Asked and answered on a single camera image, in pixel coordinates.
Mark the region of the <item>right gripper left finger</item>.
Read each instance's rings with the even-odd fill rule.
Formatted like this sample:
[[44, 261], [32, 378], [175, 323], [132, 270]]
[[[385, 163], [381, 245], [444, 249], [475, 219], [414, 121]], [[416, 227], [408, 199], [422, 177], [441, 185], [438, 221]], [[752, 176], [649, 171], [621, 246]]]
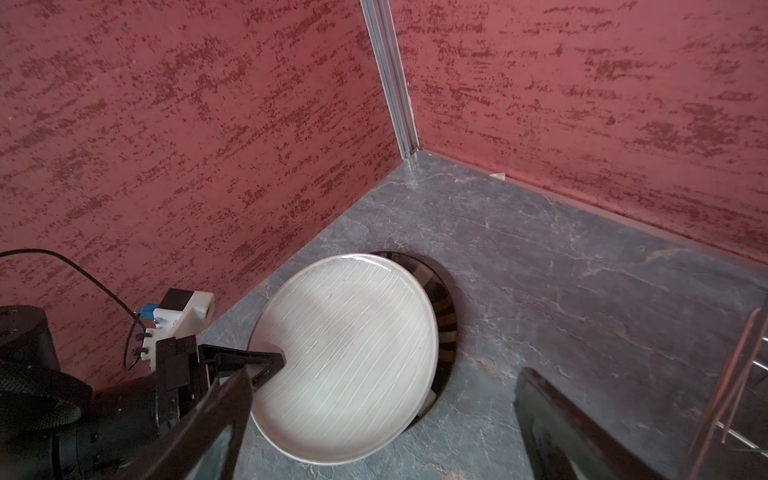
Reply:
[[211, 390], [117, 479], [231, 479], [252, 405], [247, 372], [238, 370]]

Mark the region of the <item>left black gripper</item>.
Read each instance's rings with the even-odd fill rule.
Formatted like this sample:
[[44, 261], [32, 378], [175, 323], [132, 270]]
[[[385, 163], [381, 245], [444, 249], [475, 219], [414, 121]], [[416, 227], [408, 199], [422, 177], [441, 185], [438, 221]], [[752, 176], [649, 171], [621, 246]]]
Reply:
[[245, 370], [251, 388], [259, 390], [285, 364], [285, 356], [279, 351], [239, 350], [207, 344], [198, 347], [194, 335], [160, 340], [156, 343], [154, 373], [159, 434], [170, 431], [196, 406], [207, 393], [207, 380], [212, 385]]

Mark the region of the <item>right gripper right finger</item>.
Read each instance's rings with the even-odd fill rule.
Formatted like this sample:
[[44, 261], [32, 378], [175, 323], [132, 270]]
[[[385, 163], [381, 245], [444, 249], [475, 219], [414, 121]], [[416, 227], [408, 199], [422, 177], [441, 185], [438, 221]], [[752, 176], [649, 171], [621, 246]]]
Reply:
[[518, 375], [514, 409], [536, 479], [661, 479], [532, 368]]

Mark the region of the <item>white ribbed plate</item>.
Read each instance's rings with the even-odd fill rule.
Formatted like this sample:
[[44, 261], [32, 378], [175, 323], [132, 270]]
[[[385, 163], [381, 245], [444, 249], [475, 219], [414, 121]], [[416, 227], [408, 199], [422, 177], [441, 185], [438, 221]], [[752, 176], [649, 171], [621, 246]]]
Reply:
[[294, 460], [366, 458], [416, 418], [438, 364], [432, 303], [416, 277], [373, 254], [319, 260], [285, 282], [251, 332], [284, 367], [255, 393], [261, 435]]

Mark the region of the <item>dark striped rim cream plate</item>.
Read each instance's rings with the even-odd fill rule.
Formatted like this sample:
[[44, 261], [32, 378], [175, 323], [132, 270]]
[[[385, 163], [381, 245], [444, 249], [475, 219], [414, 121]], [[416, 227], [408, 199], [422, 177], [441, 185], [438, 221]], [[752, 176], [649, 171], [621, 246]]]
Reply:
[[406, 430], [415, 427], [443, 394], [453, 371], [458, 349], [458, 314], [452, 296], [452, 278], [435, 259], [421, 254], [380, 250], [373, 255], [391, 260], [408, 270], [427, 294], [436, 318], [439, 355], [432, 385], [420, 411]]

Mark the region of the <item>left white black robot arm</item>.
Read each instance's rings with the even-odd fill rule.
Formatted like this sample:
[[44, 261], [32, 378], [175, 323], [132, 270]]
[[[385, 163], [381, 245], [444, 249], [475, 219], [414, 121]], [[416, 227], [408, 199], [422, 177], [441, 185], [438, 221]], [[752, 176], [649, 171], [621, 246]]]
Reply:
[[283, 354], [170, 337], [147, 376], [94, 391], [61, 371], [43, 310], [1, 310], [5, 479], [229, 479]]

